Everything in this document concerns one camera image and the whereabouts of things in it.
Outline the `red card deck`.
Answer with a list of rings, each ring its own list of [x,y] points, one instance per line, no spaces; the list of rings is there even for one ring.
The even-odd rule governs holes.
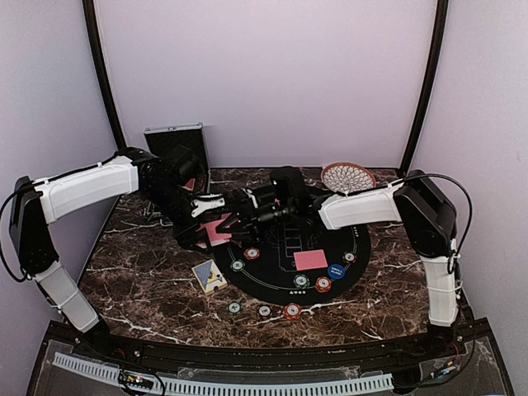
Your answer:
[[[202,224],[198,231],[205,230],[210,240],[212,247],[219,246],[224,243],[229,243],[232,237],[231,233],[219,233],[216,231],[216,227],[220,225],[224,219],[217,219],[208,223]]]

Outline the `green chips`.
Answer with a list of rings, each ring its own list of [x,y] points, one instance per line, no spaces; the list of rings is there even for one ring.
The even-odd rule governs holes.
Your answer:
[[[230,264],[231,270],[235,272],[243,271],[244,267],[245,267],[245,263],[242,260],[234,260]]]
[[[305,274],[297,274],[294,277],[294,285],[297,289],[306,289],[310,286],[310,279]]]

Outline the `red chips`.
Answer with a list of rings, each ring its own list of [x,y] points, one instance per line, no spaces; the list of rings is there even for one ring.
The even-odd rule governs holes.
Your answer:
[[[255,260],[260,257],[260,251],[256,247],[250,247],[244,251],[244,257],[248,260]]]
[[[327,293],[332,288],[332,281],[326,276],[321,276],[316,280],[315,289],[319,293]]]

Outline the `100 chips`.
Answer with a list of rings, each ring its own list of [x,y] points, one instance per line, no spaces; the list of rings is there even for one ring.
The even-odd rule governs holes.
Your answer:
[[[342,260],[347,264],[352,264],[356,261],[356,255],[353,252],[344,252]]]

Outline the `blue small blind button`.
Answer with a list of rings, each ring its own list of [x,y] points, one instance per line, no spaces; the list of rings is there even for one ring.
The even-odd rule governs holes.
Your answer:
[[[328,276],[333,280],[340,280],[346,275],[346,269],[339,264],[332,264],[328,267]]]

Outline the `green poker chip stack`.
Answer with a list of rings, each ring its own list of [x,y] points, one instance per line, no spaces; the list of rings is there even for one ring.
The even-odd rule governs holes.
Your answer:
[[[228,305],[228,312],[232,315],[238,315],[242,310],[243,307],[239,302],[233,301]]]

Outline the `black-red 100 chip stack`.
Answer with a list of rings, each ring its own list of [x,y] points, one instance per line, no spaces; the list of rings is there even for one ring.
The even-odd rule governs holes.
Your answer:
[[[271,315],[271,307],[269,305],[261,305],[257,312],[260,317],[267,318]]]

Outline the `red-gold 5 chip stack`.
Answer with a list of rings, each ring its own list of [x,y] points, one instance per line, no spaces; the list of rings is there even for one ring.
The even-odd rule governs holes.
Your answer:
[[[296,303],[290,303],[284,307],[283,314],[288,320],[298,320],[302,314],[302,308]]]

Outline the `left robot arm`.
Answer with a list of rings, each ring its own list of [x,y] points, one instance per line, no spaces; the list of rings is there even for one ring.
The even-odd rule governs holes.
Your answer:
[[[178,244],[195,250],[207,239],[200,215],[225,204],[220,194],[194,195],[185,188],[200,170],[198,157],[182,146],[165,158],[125,147],[107,160],[55,177],[21,177],[4,201],[12,208],[9,234],[21,268],[17,282],[34,280],[55,308],[86,333],[83,344],[99,360],[116,353],[116,340],[102,330],[100,314],[61,264],[50,224],[97,202],[139,191],[172,222]]]

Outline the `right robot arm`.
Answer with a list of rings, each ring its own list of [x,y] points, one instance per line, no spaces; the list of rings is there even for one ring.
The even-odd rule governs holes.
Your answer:
[[[455,207],[433,175],[415,171],[384,186],[338,193],[307,186],[294,167],[275,169],[270,180],[255,191],[234,191],[217,227],[230,240],[215,256],[239,289],[297,316],[360,280],[370,262],[369,224],[399,223],[425,267],[428,320],[436,326],[421,350],[437,358],[451,347],[460,240]]]

